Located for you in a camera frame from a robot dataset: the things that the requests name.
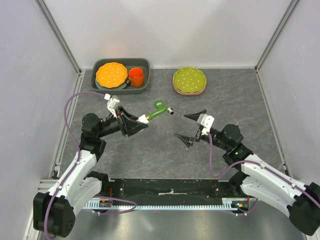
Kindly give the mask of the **white pvc elbow fitting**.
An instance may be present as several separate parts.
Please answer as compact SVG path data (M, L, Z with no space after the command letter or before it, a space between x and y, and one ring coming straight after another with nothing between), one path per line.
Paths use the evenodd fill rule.
M145 114L141 115L138 118L138 121L144 124L148 124L150 122Z

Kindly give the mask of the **green plastic water faucet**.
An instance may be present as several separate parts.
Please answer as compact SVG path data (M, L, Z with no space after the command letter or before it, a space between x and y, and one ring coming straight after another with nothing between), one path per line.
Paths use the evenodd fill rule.
M149 113L146 115L146 119L148 121L151 121L153 120L155 117L165 113L165 112L168 112L170 115L173 115L174 114L174 110L172 107L169 107L169 106L166 106L164 101L161 100L161 99L156 99L154 101L154 107L155 107L155 112L152 112L152 113Z

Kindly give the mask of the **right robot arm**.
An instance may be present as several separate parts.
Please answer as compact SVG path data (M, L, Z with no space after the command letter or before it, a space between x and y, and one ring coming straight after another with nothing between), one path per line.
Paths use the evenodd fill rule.
M225 151L222 157L228 167L220 174L212 174L212 177L220 179L231 168L237 169L229 184L233 196L245 194L276 208L305 235L313 236L317 232L320 227L318 184L305 184L267 164L242 143L244 137L237 125L227 124L222 130L216 130L212 127L215 119L206 110L185 117L195 121L199 128L194 137L181 134L176 137L187 147L205 141L211 148Z

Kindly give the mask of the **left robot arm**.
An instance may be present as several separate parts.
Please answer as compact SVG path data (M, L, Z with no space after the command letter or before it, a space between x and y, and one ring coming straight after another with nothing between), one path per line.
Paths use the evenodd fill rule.
M118 131L132 136L148 127L149 117L134 116L122 106L109 118L88 113L82 118L82 133L77 153L57 182L45 193L38 192L33 199L33 227L44 232L48 240L67 237L79 211L94 196L106 196L110 185L107 175L88 173L102 156L106 142L103 137Z

